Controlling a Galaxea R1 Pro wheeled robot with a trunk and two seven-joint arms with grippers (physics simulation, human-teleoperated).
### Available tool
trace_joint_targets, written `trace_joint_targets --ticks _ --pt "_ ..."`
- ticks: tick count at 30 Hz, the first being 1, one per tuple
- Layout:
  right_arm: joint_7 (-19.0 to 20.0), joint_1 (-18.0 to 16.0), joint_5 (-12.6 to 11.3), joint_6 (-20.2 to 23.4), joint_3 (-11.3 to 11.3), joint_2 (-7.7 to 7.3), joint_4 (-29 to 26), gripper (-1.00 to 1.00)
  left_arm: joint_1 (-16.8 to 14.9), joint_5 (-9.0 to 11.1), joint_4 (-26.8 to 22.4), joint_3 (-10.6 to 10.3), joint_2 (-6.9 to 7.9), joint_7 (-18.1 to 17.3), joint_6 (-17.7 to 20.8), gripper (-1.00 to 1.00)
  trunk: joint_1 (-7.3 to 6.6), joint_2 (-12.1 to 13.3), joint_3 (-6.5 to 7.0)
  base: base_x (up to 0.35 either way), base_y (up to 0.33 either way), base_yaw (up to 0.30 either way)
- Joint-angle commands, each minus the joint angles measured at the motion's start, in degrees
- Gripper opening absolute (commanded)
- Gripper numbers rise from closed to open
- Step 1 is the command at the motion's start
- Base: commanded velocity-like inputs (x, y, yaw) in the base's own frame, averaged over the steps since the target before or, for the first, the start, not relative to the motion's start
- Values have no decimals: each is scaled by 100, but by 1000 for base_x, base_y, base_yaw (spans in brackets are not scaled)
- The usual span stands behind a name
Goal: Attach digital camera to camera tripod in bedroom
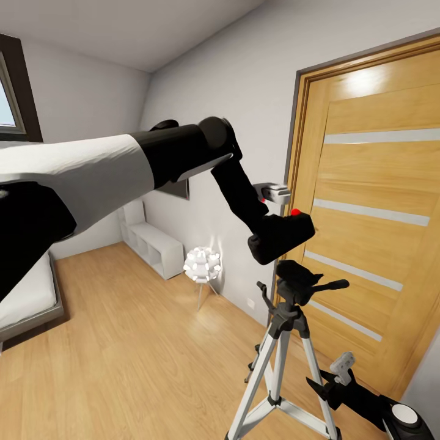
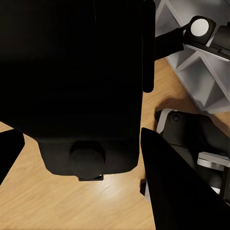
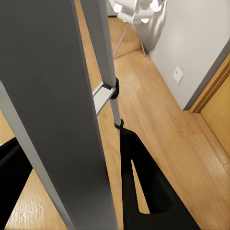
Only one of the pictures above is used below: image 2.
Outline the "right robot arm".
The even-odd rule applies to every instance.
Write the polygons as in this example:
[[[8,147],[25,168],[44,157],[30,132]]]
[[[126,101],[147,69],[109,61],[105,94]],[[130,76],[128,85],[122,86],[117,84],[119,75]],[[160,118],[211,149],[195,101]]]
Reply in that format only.
[[[210,46],[206,46],[215,27],[216,22],[213,20],[203,16],[194,16],[190,23],[182,28],[157,36],[155,60],[184,50],[184,43],[188,48],[230,62],[230,22],[227,26],[221,25]],[[183,35],[184,30],[186,31]]]

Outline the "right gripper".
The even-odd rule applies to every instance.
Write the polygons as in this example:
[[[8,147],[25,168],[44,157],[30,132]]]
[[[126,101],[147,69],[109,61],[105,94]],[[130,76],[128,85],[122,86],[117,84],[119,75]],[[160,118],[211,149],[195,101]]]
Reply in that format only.
[[[155,60],[159,60],[169,55],[170,53],[165,44],[164,34],[157,36],[155,38]]]

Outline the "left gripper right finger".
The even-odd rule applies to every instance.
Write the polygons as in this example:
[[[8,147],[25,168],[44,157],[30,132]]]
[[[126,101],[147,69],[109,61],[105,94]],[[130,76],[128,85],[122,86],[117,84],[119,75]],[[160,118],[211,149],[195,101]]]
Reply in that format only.
[[[230,206],[161,136],[142,127],[156,230],[230,230]]]

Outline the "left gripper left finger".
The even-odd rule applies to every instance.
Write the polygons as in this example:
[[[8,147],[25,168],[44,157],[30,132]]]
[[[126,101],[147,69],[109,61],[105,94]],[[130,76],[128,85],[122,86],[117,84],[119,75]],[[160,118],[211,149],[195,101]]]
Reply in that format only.
[[[17,129],[0,133],[0,185],[24,146],[24,133]]]

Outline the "digital camera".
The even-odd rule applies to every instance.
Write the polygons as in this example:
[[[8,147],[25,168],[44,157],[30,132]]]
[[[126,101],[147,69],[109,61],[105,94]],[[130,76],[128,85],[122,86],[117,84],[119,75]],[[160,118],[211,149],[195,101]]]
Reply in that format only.
[[[0,0],[0,122],[37,141],[52,174],[132,171],[155,20],[153,0]]]

